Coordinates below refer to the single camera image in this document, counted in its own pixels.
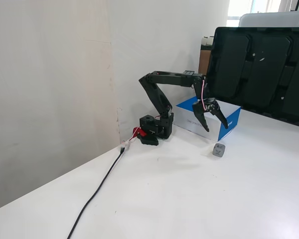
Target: blue and white box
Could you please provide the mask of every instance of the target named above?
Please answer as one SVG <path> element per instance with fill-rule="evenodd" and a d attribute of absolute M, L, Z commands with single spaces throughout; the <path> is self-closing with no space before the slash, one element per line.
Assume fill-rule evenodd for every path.
<path fill-rule="evenodd" d="M 228 129 L 225 129 L 225 126 L 216 116 L 208 112 L 204 114 L 209 127 L 209 132 L 207 132 L 194 115 L 192 104 L 196 101 L 197 97 L 193 97 L 173 108 L 175 125 L 214 142 L 220 141 L 237 126 L 241 109 L 240 106 L 217 101 L 222 113 L 227 119 Z"/>

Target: gray cube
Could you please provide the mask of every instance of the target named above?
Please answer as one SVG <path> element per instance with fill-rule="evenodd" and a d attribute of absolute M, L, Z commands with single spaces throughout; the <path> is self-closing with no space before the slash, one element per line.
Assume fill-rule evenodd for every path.
<path fill-rule="evenodd" d="M 221 143 L 215 144 L 214 150 L 213 150 L 213 155 L 221 158 L 224 155 L 225 148 L 226 148 L 226 146 Z"/>

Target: robotic arm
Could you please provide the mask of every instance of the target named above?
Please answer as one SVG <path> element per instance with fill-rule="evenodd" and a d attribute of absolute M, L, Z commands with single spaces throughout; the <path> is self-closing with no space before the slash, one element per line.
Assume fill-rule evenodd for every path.
<path fill-rule="evenodd" d="M 174 114 L 171 112 L 172 106 L 157 84 L 183 87 L 194 86 L 198 101 L 192 105 L 193 111 L 204 129 L 209 132 L 204 116 L 205 112 L 211 112 L 213 115 L 217 116 L 224 124 L 225 128 L 228 128 L 227 120 L 220 111 L 220 107 L 215 98 L 209 97 L 208 87 L 207 84 L 204 84 L 202 74 L 195 74 L 193 71 L 185 71 L 182 74 L 154 71 L 153 73 L 142 77 L 139 82 L 159 113 L 159 119 L 157 119 L 158 117 L 154 118 L 149 115 L 140 118 L 140 128 L 143 133 L 139 133 L 138 138 L 143 144 L 158 145 L 156 137 L 167 139 L 172 130 L 172 123 L 174 120 Z"/>

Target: cardboard box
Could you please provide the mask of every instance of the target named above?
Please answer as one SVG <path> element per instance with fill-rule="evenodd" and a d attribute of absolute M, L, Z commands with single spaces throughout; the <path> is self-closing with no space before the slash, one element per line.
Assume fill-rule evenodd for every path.
<path fill-rule="evenodd" d="M 210 58 L 210 50 L 201 50 L 199 57 L 198 73 L 206 76 Z"/>
<path fill-rule="evenodd" d="M 227 119 L 228 129 L 225 129 L 225 126 L 216 116 L 213 116 L 211 113 L 205 113 L 206 122 L 209 127 L 209 132 L 207 132 L 194 115 L 192 104 L 196 101 L 197 98 L 193 97 L 173 108 L 175 125 L 214 142 L 220 141 L 237 126 L 241 109 L 240 106 L 217 101 L 222 113 Z"/>

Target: white table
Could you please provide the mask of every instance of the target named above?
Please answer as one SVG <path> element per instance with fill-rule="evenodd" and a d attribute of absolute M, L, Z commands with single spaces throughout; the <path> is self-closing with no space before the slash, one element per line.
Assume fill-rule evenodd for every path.
<path fill-rule="evenodd" d="M 73 239 L 299 239 L 299 127 L 242 111 L 222 143 L 173 127 L 135 140 Z M 115 148 L 0 208 L 0 239 L 65 239 Z"/>

